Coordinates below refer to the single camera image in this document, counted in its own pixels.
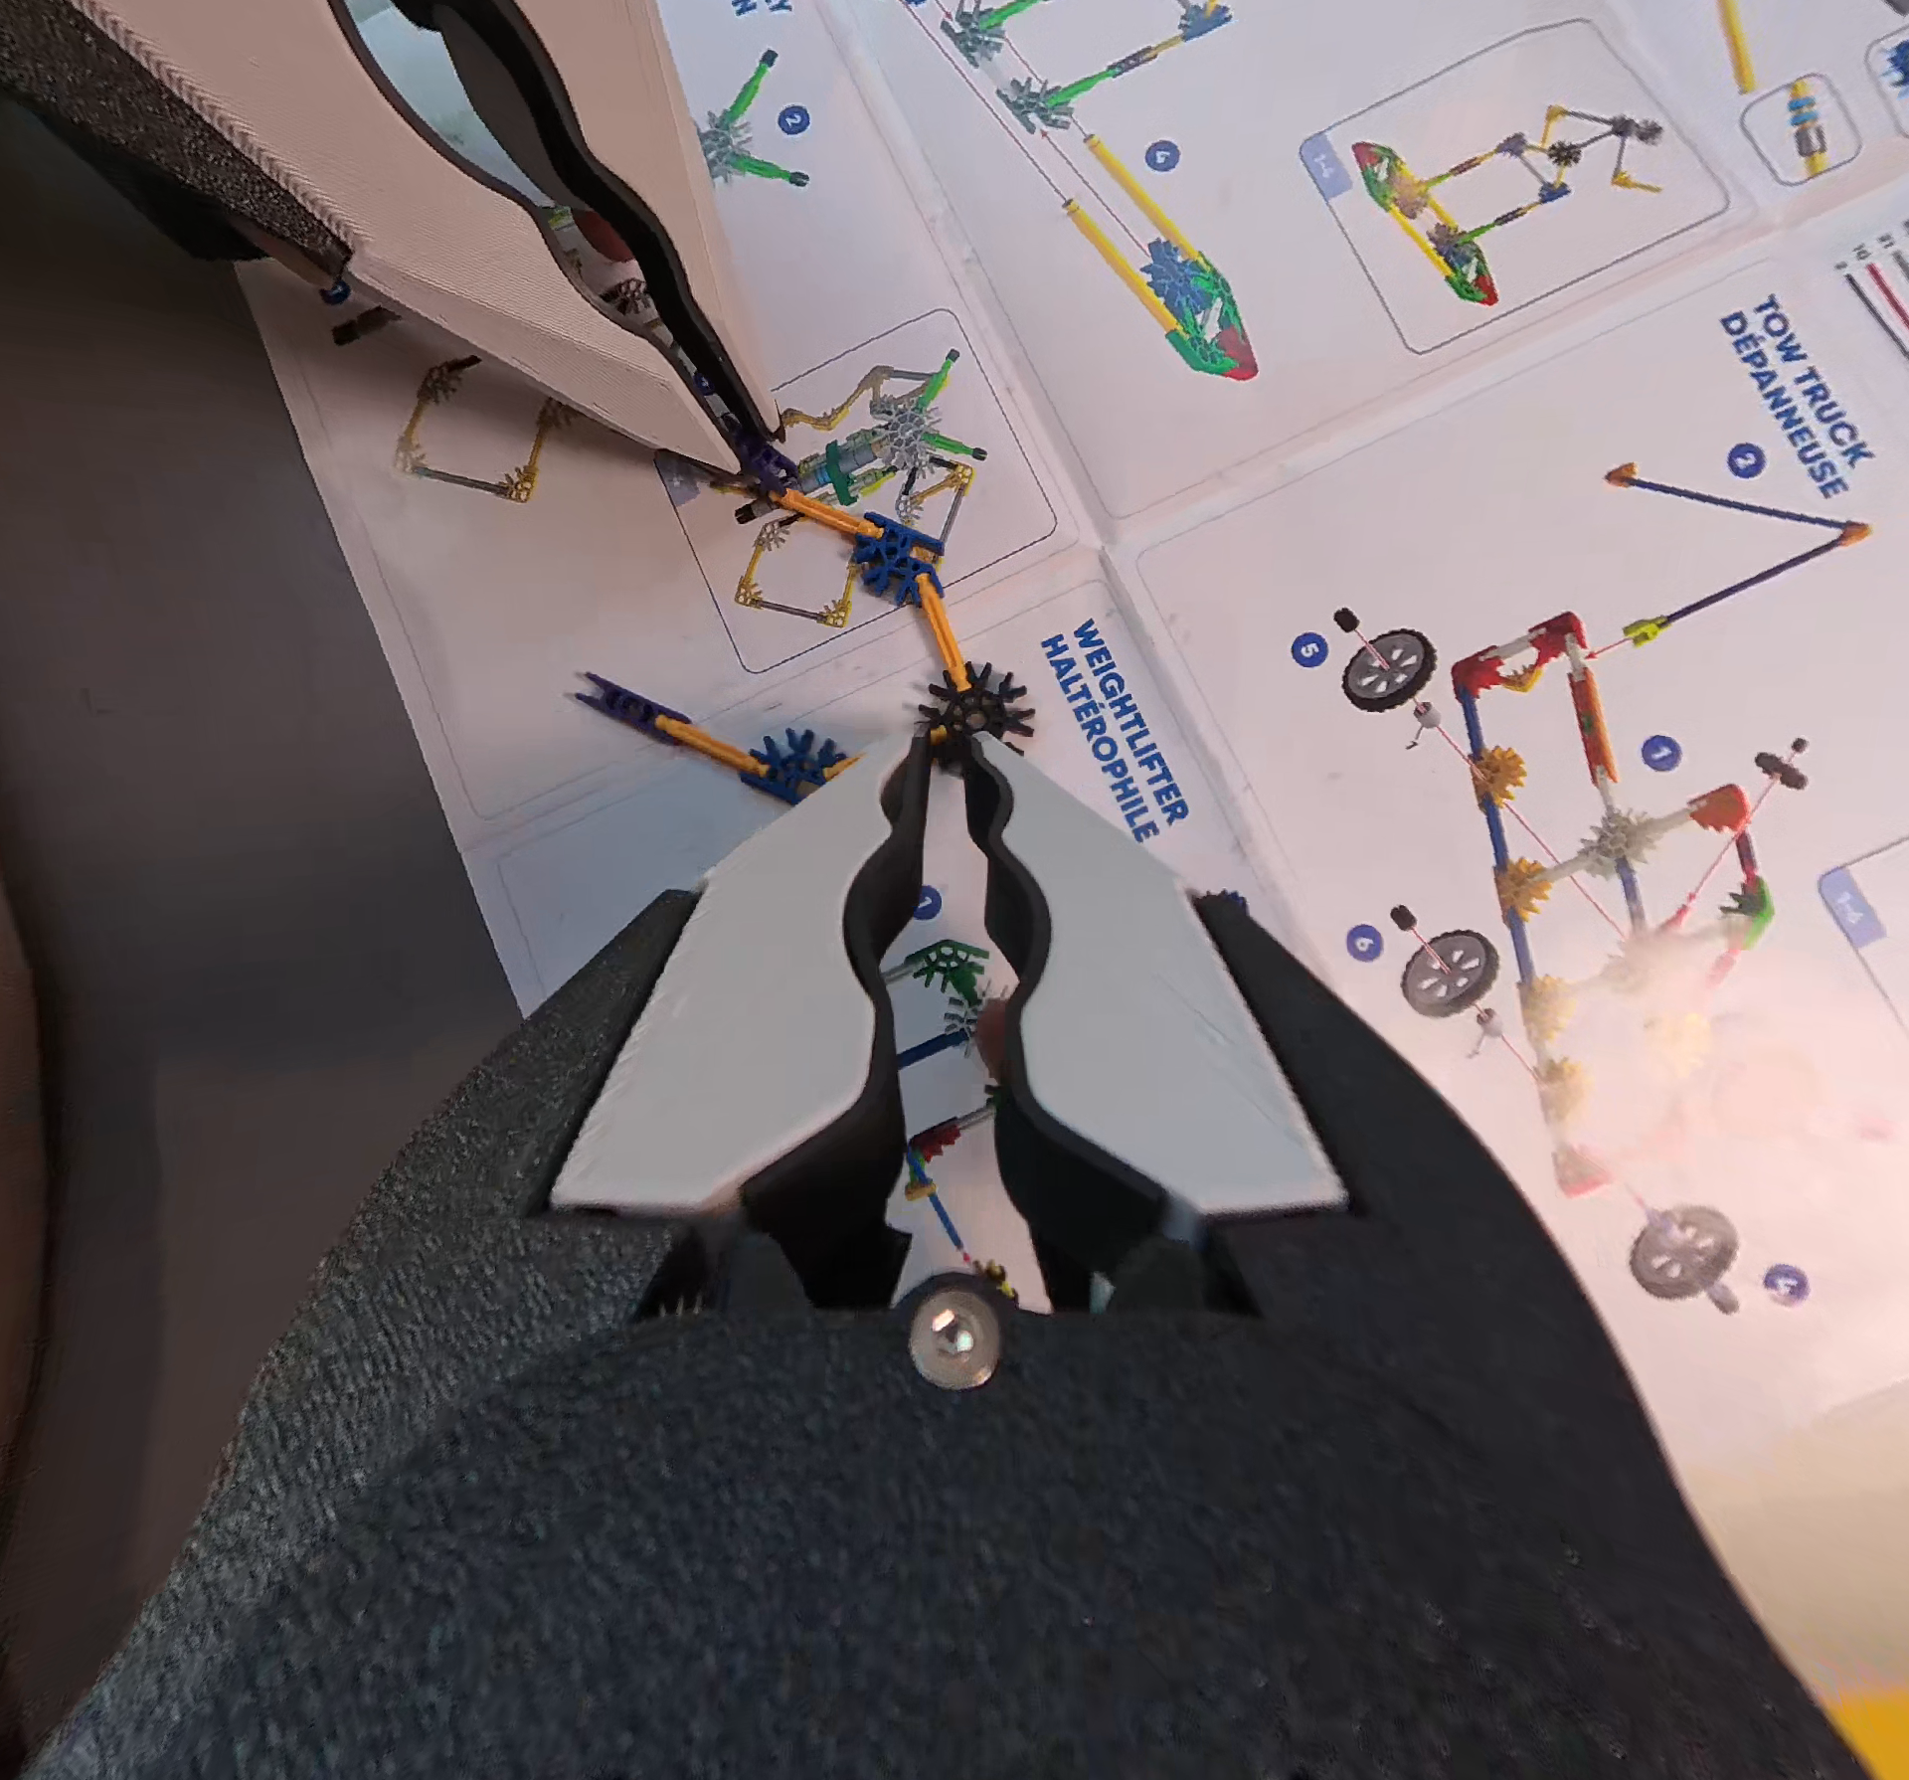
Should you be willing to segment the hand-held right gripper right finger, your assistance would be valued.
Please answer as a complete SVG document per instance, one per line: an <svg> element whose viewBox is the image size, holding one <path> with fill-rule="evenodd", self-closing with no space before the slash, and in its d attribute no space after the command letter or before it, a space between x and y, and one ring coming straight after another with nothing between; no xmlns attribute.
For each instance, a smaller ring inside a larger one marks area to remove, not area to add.
<svg viewBox="0 0 1909 1780"><path fill-rule="evenodd" d="M963 769L1002 1011L1000 1181L1051 1304L1128 1268L1206 1303L1219 1228L1330 1217L1349 1192L1181 877L1000 742Z"/></svg>

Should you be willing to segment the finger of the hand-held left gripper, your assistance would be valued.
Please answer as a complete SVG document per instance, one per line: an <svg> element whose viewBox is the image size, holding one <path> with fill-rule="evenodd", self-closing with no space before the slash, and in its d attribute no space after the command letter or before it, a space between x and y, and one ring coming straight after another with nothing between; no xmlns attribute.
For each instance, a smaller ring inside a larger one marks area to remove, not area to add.
<svg viewBox="0 0 1909 1780"><path fill-rule="evenodd" d="M345 277L604 429L739 473L656 348L589 302L546 209L399 97L340 0L65 0L346 242Z"/></svg>
<svg viewBox="0 0 1909 1780"><path fill-rule="evenodd" d="M727 451L767 451L781 414L656 0L385 0L361 37L494 187L570 212L589 302L656 348Z"/></svg>

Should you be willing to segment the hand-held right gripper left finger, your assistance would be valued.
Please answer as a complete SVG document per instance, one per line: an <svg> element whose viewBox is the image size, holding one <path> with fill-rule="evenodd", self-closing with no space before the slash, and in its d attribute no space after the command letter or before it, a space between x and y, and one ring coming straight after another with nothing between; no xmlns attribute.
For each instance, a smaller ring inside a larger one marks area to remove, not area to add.
<svg viewBox="0 0 1909 1780"><path fill-rule="evenodd" d="M731 1222L810 1299L889 1299L904 1154L879 971L920 889L930 752L871 747L712 868L555 1176L561 1213Z"/></svg>

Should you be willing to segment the blue plastic connector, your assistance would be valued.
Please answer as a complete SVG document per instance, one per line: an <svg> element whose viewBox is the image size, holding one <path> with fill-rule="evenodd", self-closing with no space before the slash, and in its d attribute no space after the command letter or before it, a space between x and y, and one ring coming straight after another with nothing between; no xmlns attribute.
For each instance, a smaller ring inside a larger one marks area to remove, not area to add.
<svg viewBox="0 0 1909 1780"><path fill-rule="evenodd" d="M825 789L829 780L853 765L834 740L820 740L814 728L796 732L787 728L778 740L762 736L761 747L750 749L739 780L784 805L797 805L810 791Z"/></svg>
<svg viewBox="0 0 1909 1780"><path fill-rule="evenodd" d="M873 597L893 600L895 606L923 606L925 588L942 595L937 562L943 552L943 545L918 528L875 522L871 531L853 537L850 567Z"/></svg>

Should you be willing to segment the black plastic connector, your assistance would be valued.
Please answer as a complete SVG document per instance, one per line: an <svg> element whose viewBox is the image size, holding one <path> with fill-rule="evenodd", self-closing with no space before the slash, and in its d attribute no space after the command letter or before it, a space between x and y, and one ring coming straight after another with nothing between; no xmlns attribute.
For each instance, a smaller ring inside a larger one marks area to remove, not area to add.
<svg viewBox="0 0 1909 1780"><path fill-rule="evenodd" d="M927 690L918 704L918 717L929 742L929 757L942 767L961 767L971 742L991 736L1023 750L1022 742L1036 734L1036 710L1027 687L991 662L963 666L966 684L943 670L942 681Z"/></svg>

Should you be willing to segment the white instruction sheet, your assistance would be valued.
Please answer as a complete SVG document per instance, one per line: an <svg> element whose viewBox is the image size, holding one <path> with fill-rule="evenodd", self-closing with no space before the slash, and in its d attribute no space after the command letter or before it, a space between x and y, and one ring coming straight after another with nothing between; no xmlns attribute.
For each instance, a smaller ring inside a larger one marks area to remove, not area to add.
<svg viewBox="0 0 1909 1780"><path fill-rule="evenodd" d="M1658 212L1617 189L1555 241L1498 247L1498 302L1438 296L1367 201L1376 165L1542 86L1587 109L1660 101L1591 0L1353 7L1257 0L1235 49L1066 131L994 98L1087 58L1091 35L1166 32L1130 0L1011 35L966 72L943 20L986 0L656 0L703 150L756 45L790 67L727 127L803 189L714 189L801 494L916 522L973 664L1030 684L1025 759L1169 866L1230 881L1349 989L1353 1021L1421 1065L1498 1152L1584 1271L1699 1509L1733 1549L1904 1545L1904 1046L1861 1011L1823 911L1770 930L1767 882L1904 794L1904 734L1838 592L1762 582L1709 638L1613 700L1606 787L1654 820L1702 784L1751 808L1749 749L1823 721L1821 816L1778 820L1760 875L1712 881L1683 818L1626 924L1617 870L1555 882L1530 944L1538 1030L1466 824L1448 647L1572 600L1598 625L1704 567L1778 562L1780 526L1695 528L1695 503L1594 468L1721 480L1762 451L1722 352L1778 359L1780 298L1754 277L1688 290L1482 392L1464 348L1613 284L1679 279L1733 190L1666 127ZM1622 922L1600 924L1600 909Z"/></svg>

